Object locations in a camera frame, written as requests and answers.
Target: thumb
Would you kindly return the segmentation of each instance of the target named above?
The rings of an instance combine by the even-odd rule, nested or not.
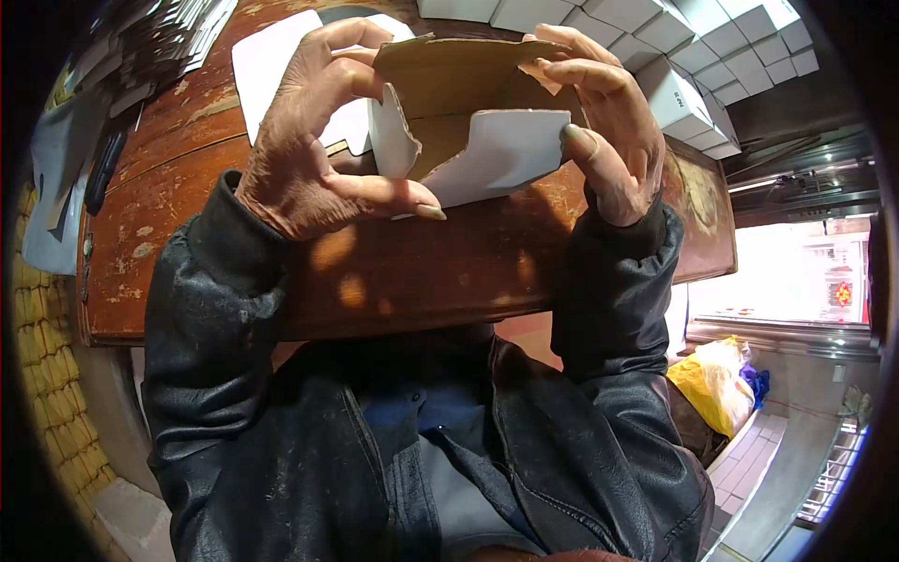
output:
[[[636,179],[601,134],[570,123],[562,129],[563,157],[574,160],[600,197],[630,188]]]
[[[418,182],[381,175],[339,175],[332,189],[341,197],[364,201],[374,216],[411,213],[425,219],[447,219],[437,197]]]

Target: fingernail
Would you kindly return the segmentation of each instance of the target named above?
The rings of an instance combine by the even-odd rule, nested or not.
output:
[[[562,142],[576,155],[591,155],[596,151],[593,137],[574,123],[568,123],[562,128]]]
[[[415,205],[415,214],[423,219],[446,220],[446,213],[440,207],[433,205]]]

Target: tiled floor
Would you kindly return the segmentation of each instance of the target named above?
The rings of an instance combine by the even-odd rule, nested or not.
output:
[[[780,440],[787,430],[787,418],[759,412],[742,438],[722,453],[708,472],[715,487],[715,516],[701,556],[711,549],[728,524],[749,500],[764,478]]]

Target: worn wooden surface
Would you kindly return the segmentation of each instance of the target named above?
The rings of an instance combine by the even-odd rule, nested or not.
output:
[[[305,9],[364,4],[439,37],[515,40],[485,24],[420,20],[414,0],[241,0],[202,69],[148,103],[107,189],[79,323],[95,344],[139,344],[153,265],[175,227],[199,212],[219,172],[250,152],[231,47]],[[735,271],[734,222],[713,160],[670,139],[664,198],[686,226],[676,281]],[[370,158],[343,157],[347,165]],[[563,166],[512,197],[447,210],[449,220],[378,220],[301,245],[290,261],[286,340],[448,326],[545,310],[565,242],[583,212],[583,175]]]

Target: torn cardboard piece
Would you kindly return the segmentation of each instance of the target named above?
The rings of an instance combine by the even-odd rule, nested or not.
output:
[[[383,101],[369,101],[378,172],[423,183],[446,209],[501,197],[558,169],[562,128],[587,126],[577,92],[555,95],[519,66],[568,47],[436,40],[381,47]]]

